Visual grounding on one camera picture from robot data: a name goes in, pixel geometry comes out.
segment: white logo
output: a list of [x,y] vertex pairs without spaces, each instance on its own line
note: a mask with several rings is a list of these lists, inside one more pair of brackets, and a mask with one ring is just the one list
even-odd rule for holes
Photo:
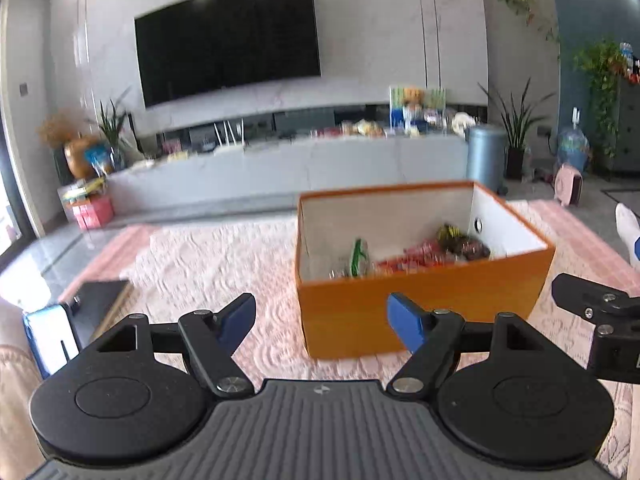
[[331,391],[331,388],[329,388],[328,386],[325,386],[324,384],[322,386],[316,386],[314,388],[314,393],[318,395],[328,394],[330,391]]

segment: orange vase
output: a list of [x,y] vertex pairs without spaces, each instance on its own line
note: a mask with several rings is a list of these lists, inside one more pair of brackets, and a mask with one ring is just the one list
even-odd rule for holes
[[93,136],[79,137],[65,144],[66,163],[72,175],[78,180],[86,180],[95,176],[94,168],[84,157],[84,152],[97,144],[99,139]]

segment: gray cylindrical trash can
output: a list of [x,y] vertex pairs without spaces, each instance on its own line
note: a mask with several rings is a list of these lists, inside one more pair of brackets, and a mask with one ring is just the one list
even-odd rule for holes
[[469,143],[466,177],[497,192],[504,176],[506,130],[492,124],[477,124],[469,129],[466,140]]

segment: orange cardboard box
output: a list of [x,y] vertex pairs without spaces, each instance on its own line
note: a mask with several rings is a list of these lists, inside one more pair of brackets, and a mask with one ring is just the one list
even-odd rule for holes
[[[402,254],[449,223],[480,238],[490,260],[416,274],[329,275],[366,240],[372,261]],[[554,245],[475,182],[373,187],[303,194],[298,204],[296,285],[309,355],[354,358],[404,350],[386,322],[386,298],[402,292],[425,310],[468,321],[511,311],[526,319],[546,280]]]

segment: blue wall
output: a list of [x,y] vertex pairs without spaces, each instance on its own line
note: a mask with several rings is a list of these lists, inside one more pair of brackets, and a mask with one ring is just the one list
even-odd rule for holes
[[[571,124],[574,106],[587,118],[589,91],[584,73],[574,70],[574,55],[602,39],[631,43],[640,57],[640,0],[556,0],[560,49],[559,126]],[[592,131],[588,119],[585,133]]]

